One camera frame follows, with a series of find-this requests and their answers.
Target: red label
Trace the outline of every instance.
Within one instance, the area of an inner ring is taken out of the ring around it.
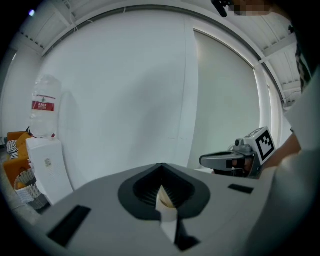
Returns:
[[[32,110],[45,110],[45,111],[55,111],[54,103],[43,103],[39,101],[32,101]]]

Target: pixelated area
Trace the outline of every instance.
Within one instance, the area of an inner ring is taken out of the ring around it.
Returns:
[[[251,1],[251,4],[245,4],[235,0],[234,5],[230,6],[229,9],[232,10],[236,16],[267,15],[271,11],[271,5],[263,3],[263,1],[256,0]]]

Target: ceiling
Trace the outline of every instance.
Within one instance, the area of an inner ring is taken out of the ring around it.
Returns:
[[[75,33],[81,24],[92,22],[94,17],[123,8],[126,4],[132,6],[147,2],[178,7],[188,4],[195,11],[204,9],[208,14],[218,14],[210,0],[45,0],[35,15],[26,19],[17,36],[44,56],[66,36]],[[262,52],[260,56],[263,57],[259,62],[272,70],[283,106],[290,107],[301,95],[295,57],[297,40],[288,30],[290,22],[273,13],[266,16],[236,16],[229,13],[225,19],[242,31]]]

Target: plastic water bottle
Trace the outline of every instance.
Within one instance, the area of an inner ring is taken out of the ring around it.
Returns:
[[[51,138],[57,134],[61,93],[61,82],[54,76],[45,74],[36,80],[30,116],[30,131],[34,137]]]

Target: woven basket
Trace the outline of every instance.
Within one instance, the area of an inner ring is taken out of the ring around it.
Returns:
[[[18,183],[26,187],[18,189]],[[14,190],[24,204],[30,205],[35,210],[47,207],[49,202],[37,187],[37,179],[31,169],[21,172],[14,181]]]

